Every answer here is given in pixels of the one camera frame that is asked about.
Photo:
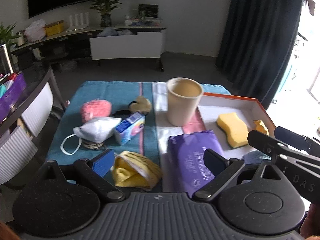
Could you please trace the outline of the right hand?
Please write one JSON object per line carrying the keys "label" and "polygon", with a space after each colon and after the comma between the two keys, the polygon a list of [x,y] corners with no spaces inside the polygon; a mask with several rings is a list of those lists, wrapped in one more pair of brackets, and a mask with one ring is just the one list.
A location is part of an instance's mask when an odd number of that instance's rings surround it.
{"label": "right hand", "polygon": [[311,204],[306,218],[300,228],[300,235],[308,240],[320,239],[319,205]]}

